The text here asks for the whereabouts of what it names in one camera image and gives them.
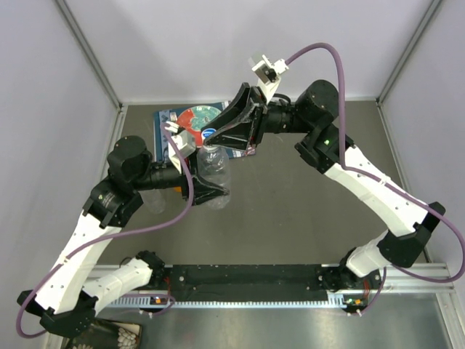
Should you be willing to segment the clear bottle orange base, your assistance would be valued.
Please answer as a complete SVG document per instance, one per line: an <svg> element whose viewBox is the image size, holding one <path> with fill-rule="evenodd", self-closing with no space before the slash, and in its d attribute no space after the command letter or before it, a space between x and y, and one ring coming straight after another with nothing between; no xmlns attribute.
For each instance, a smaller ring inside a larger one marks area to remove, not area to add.
<svg viewBox="0 0 465 349"><path fill-rule="evenodd" d="M230 158L225 148L205 145L197 154L199 175L212 183L231 189ZM230 202L230 195L208 201L210 209L224 209Z"/></svg>

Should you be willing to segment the white bottle cap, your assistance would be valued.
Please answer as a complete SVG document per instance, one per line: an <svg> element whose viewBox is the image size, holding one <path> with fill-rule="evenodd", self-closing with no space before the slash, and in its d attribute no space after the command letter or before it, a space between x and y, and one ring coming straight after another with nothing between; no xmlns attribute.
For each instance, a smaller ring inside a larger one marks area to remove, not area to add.
<svg viewBox="0 0 465 349"><path fill-rule="evenodd" d="M208 127L201 131L201 145L205 145L205 140L212 136L217 130L215 128Z"/></svg>

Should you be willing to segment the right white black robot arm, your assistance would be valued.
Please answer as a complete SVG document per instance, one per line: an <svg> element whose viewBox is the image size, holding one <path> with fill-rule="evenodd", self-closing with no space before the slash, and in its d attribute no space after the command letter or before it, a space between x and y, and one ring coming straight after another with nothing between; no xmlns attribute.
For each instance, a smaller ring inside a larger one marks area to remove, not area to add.
<svg viewBox="0 0 465 349"><path fill-rule="evenodd" d="M214 133L206 145L238 151L255 148L265 133L299 133L295 144L300 157L312 168L353 193L375 212L387 231L367 244L351 249L338 266L319 277L330 290L354 288L380 268L409 268L423 252L438 215L437 203L414 204L405 191L379 171L350 137L339 139L334 120L339 115L339 93L326 80L312 82L294 102L269 103L259 87L243 83L232 102L206 126Z"/></svg>

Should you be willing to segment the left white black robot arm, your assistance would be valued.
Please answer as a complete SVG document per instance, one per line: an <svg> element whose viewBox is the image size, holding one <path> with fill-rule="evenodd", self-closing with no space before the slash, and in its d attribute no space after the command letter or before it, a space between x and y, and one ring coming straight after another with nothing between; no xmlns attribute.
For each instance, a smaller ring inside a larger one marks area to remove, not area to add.
<svg viewBox="0 0 465 349"><path fill-rule="evenodd" d="M140 252L128 265L89 281L108 244L136 235L124 231L132 215L142 206L141 193L152 189L180 187L187 208L226 196L224 185L209 182L198 174L196 152L183 158L182 170L153 162L152 153L138 136L122 137L108 154L108 174L86 200L74 232L53 268L32 290L21 292L16 319L17 333L24 313L39 318L44 331L75 337L86 331L103 308L142 286L157 288L164 282L163 261L153 252Z"/></svg>

